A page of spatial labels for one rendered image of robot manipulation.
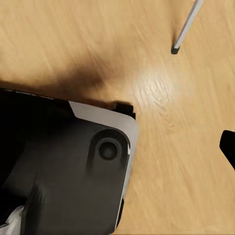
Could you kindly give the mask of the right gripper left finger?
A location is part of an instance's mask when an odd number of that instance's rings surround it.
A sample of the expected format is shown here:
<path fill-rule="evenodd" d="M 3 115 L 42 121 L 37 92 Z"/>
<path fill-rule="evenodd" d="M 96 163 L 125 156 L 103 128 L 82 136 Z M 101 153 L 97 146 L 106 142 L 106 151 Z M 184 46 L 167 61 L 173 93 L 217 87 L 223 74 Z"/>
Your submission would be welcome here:
<path fill-rule="evenodd" d="M 21 130 L 0 136 L 0 188 L 4 185 L 25 150 Z"/>

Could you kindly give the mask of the camera tripod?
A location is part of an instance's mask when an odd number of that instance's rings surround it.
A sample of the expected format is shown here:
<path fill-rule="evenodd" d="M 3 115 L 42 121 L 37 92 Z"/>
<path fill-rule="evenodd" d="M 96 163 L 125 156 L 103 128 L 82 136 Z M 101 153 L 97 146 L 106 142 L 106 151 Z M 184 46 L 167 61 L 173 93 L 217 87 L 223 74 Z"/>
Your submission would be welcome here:
<path fill-rule="evenodd" d="M 189 13 L 189 16 L 187 17 L 187 20 L 186 20 L 182 30 L 180 31 L 177 40 L 175 41 L 175 43 L 171 47 L 171 51 L 170 51 L 171 54 L 173 54 L 175 56 L 178 54 L 180 44 L 181 44 L 182 40 L 184 39 L 188 29 L 190 28 L 190 25 L 192 24 L 193 20 L 197 16 L 197 13 L 199 12 L 199 9 L 202 7 L 203 3 L 204 3 L 204 0 L 195 0 L 194 6 L 192 7 L 191 12 Z"/>

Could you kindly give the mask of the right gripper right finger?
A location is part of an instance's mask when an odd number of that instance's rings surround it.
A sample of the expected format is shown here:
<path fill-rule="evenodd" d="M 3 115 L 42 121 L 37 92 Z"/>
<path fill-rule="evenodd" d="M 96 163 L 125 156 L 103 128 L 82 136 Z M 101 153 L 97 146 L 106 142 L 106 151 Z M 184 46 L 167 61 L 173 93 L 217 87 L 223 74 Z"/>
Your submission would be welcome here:
<path fill-rule="evenodd" d="M 235 169 L 235 132 L 224 130 L 220 139 L 219 147 Z"/>

